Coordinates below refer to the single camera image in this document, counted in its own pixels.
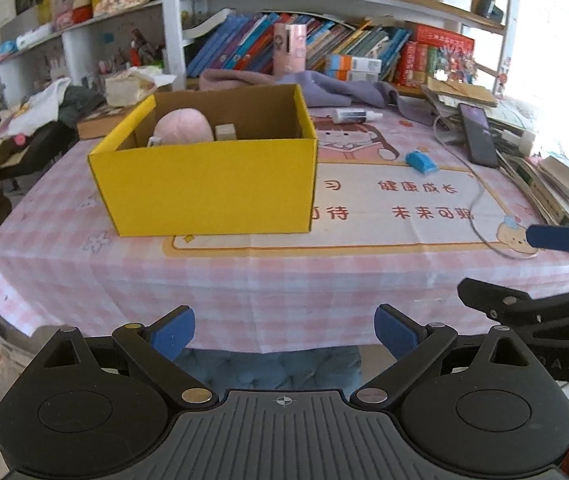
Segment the yellow cardboard box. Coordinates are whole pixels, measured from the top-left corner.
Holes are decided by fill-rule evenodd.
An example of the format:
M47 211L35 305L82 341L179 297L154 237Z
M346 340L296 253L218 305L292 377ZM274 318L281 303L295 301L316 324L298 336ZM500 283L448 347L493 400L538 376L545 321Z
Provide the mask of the yellow cardboard box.
M161 119L197 110L232 140L156 146ZM88 155L122 236L309 232L318 139L297 84L158 92L135 107Z

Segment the pink cartoon tablecloth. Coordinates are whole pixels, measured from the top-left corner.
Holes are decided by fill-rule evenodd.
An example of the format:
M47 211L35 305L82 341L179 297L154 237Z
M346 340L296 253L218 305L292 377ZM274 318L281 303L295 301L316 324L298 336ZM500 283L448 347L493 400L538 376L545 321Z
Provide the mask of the pink cartoon tablecloth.
M537 219L501 172L463 168L431 129L388 114L382 133L440 170L322 164L303 234L121 237L76 144L0 226L0 315L24 334L106 335L181 304L199 349L279 352L373 342L387 302L421 322L481 332L457 285L476 278L535 297L569 292L569 254L516 251Z

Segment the purple cloth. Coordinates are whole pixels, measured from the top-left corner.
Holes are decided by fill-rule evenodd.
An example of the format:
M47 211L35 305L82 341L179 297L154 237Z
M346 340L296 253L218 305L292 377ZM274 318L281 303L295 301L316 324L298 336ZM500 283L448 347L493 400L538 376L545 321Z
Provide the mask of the purple cloth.
M350 107L356 104L382 110L392 107L405 119L425 126L432 126L437 118L430 104L403 98L391 84L384 81L343 81L313 70L276 77L247 70L207 68L199 76L199 89L202 91L270 84L297 84L308 107Z

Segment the red dictionary book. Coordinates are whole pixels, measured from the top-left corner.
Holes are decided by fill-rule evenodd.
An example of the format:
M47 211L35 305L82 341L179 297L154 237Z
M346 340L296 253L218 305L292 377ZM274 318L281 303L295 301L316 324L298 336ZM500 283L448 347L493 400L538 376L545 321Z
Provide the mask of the red dictionary book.
M417 47L417 42L413 40L409 40L404 44L394 73L394 84L396 86L409 86L411 81L413 81Z

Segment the brown paper envelope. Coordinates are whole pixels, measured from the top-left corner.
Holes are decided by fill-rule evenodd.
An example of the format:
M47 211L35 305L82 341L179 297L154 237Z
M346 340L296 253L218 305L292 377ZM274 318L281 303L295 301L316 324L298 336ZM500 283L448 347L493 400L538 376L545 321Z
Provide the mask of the brown paper envelope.
M458 100L467 100L491 107L497 105L497 99L492 92L475 84L466 84L465 82L455 80L441 81L429 78L427 80L427 88L439 96L450 96Z

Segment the pink plush toy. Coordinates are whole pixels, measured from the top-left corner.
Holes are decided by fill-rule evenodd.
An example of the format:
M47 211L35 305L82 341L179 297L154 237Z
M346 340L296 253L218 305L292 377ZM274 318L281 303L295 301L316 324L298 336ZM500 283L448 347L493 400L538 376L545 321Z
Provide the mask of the pink plush toy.
M194 108L173 110L155 125L148 146L187 145L213 142L214 133L206 117Z

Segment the black smartphone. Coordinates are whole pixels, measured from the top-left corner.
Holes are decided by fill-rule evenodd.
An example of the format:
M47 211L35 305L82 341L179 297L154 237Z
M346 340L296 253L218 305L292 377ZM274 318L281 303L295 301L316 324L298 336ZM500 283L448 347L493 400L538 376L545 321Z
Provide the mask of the black smartphone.
M497 168L498 156L485 111L481 107L460 103L458 113L466 136L470 162L483 167Z

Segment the white spray bottle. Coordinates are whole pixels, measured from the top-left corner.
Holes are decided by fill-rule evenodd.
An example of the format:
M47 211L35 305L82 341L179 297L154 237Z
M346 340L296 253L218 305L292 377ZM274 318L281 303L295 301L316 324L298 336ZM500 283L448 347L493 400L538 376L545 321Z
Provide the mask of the white spray bottle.
M363 108L335 108L331 112L331 120L335 124L365 124L377 122L383 117L380 112Z

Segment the pink rectangular container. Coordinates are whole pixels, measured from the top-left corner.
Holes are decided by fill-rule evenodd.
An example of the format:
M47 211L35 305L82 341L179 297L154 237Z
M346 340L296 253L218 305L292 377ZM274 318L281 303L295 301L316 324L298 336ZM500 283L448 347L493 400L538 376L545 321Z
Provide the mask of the pink rectangular container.
M306 67L306 25L278 23L272 40L272 74L283 77L302 73Z

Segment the orange blue white box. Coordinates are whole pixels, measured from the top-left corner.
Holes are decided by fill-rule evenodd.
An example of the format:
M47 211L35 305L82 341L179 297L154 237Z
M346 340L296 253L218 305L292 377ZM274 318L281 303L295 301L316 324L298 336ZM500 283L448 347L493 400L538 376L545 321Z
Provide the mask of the orange blue white box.
M330 54L325 61L325 74L342 81L375 82L381 70L382 61L377 58Z

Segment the small beige block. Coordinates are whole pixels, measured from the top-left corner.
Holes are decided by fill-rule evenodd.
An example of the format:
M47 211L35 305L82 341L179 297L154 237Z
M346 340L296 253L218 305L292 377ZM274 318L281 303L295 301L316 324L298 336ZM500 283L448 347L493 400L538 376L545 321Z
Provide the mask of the small beige block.
M222 124L215 127L215 138L217 141L236 141L237 131L234 124Z

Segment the blue packet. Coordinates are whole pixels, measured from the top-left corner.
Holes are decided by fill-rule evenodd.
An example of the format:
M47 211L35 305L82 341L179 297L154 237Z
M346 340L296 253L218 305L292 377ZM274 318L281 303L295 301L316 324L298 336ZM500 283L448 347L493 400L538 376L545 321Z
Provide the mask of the blue packet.
M420 174L434 174L440 170L439 166L426 153L412 151L405 156L405 162Z

